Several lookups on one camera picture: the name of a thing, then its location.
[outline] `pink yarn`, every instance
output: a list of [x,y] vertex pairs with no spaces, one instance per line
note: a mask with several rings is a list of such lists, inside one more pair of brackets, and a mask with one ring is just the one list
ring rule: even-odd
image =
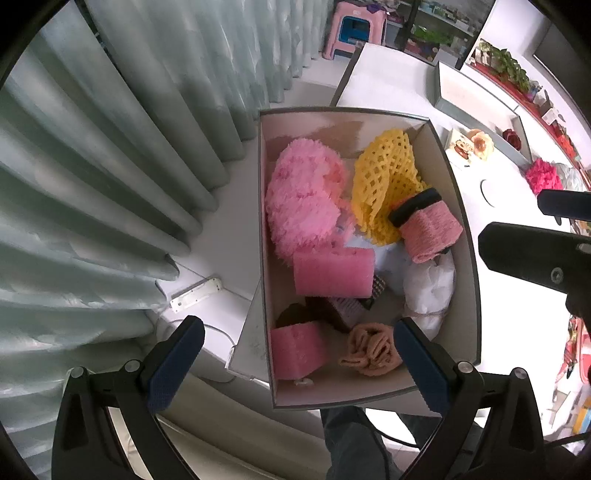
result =
[[400,227],[404,246],[415,263],[424,263],[452,246],[463,232],[444,201],[414,212]]
[[340,198],[347,177],[338,153],[319,141],[299,138],[281,152],[265,196],[279,258],[291,265],[296,250],[345,244],[355,229]]
[[563,190],[556,167],[541,158],[538,158],[525,173],[525,178],[527,183],[530,184],[531,191],[536,196],[544,189]]

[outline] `red flower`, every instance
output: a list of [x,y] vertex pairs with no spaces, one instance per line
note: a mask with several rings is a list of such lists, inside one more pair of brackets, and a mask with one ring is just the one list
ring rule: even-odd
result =
[[511,128],[503,132],[503,139],[517,151],[521,150],[521,139]]

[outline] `pink foam block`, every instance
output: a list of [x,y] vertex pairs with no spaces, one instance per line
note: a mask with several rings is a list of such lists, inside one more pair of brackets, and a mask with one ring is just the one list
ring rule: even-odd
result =
[[372,295],[374,264],[370,248],[296,252],[295,292],[304,297],[367,299]]
[[276,380],[298,380],[322,367],[329,356],[320,323],[271,330],[271,356]]

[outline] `person's leg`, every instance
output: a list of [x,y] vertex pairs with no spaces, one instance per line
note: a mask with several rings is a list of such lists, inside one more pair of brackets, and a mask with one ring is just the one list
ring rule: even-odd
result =
[[[422,449],[431,437],[437,425],[441,421],[440,417],[421,417],[418,415],[406,415],[404,413],[397,414],[400,420],[406,425],[410,433],[413,435],[417,446]],[[451,480],[459,473],[464,473],[470,468],[472,459],[478,447],[478,442],[482,436],[482,428],[477,423],[472,423],[472,427],[466,436],[466,441],[458,454],[456,461],[452,465],[447,479]]]
[[370,427],[359,407],[320,410],[324,442],[332,465],[326,480],[398,480],[402,472],[394,465],[382,437]]

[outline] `white box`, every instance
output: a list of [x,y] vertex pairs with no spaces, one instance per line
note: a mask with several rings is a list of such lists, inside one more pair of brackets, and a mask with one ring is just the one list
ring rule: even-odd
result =
[[296,386],[292,381],[277,381],[272,373],[269,354],[269,333],[278,315],[289,304],[296,301],[303,303],[304,300],[296,296],[292,269],[274,254],[265,216],[265,191],[279,154],[292,140],[307,137],[320,140],[336,150],[343,159],[355,159],[375,137],[392,128],[403,129],[408,134],[422,179],[439,191],[452,214],[465,229],[452,247],[456,265],[456,288],[435,341],[457,361],[480,363],[480,290],[475,250],[460,192],[431,122],[426,118],[401,113],[355,108],[287,108],[262,111],[259,129],[262,298],[274,408],[312,409],[367,403],[416,390],[413,379],[404,366],[381,377],[371,378],[338,366],[336,360],[346,349],[346,335],[335,330],[330,331],[329,338],[331,361],[309,375],[314,382],[313,386],[303,387]]
[[[456,69],[438,63],[435,69],[435,108],[465,125],[491,136],[495,148],[521,170],[528,170],[533,159],[521,117],[491,92]],[[507,143],[502,134],[514,130],[521,139],[521,151]]]

